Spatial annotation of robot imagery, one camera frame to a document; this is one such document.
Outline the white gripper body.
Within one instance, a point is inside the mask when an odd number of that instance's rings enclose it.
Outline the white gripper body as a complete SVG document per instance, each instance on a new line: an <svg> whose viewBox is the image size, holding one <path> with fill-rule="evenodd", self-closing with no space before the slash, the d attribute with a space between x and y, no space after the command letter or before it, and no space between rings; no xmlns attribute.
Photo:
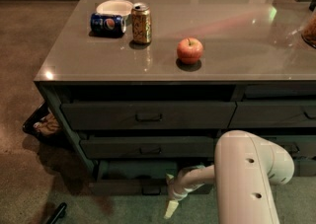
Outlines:
<svg viewBox="0 0 316 224"><path fill-rule="evenodd" d="M175 178L172 184L167 184L167 191L169 199L177 201L183 200L192 192L190 188L182 187Z"/></svg>

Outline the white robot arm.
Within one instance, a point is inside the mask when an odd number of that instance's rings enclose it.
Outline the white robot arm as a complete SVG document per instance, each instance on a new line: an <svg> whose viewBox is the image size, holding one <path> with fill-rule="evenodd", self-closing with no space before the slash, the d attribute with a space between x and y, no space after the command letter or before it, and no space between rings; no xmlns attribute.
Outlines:
<svg viewBox="0 0 316 224"><path fill-rule="evenodd" d="M294 163L281 146L242 130L224 133L215 146L214 164L168 174L169 219L179 202L206 184L216 186L219 224L279 224L272 185L287 184Z"/></svg>

